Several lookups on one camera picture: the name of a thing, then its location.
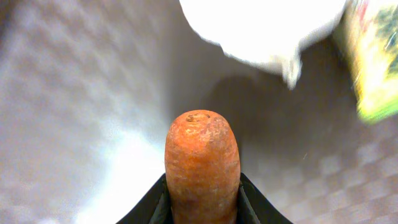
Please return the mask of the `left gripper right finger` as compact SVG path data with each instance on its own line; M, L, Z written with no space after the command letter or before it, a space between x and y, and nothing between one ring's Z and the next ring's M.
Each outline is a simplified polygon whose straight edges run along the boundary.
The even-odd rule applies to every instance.
M260 190L241 173L238 190L238 224L292 224Z

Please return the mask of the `white tissue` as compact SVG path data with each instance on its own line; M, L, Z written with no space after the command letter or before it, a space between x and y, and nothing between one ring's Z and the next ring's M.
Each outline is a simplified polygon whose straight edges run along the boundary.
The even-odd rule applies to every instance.
M332 33L346 0L180 0L203 40L242 63L281 74L294 89L300 53Z

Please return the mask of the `yellow green snack packet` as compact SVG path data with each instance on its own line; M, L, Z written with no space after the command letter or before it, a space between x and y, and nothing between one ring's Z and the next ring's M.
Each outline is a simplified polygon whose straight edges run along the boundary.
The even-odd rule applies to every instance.
M349 0L333 32L365 123L397 114L397 0Z

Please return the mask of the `orange carrot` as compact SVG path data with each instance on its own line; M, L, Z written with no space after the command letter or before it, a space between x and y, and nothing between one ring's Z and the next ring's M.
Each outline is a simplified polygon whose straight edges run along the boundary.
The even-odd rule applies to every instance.
M236 138L222 115L193 110L173 121L165 176L175 223L236 223L240 175Z

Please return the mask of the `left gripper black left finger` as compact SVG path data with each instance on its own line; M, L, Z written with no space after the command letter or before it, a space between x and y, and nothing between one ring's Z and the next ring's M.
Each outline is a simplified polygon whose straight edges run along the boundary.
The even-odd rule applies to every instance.
M117 224L170 224L170 195L165 174Z

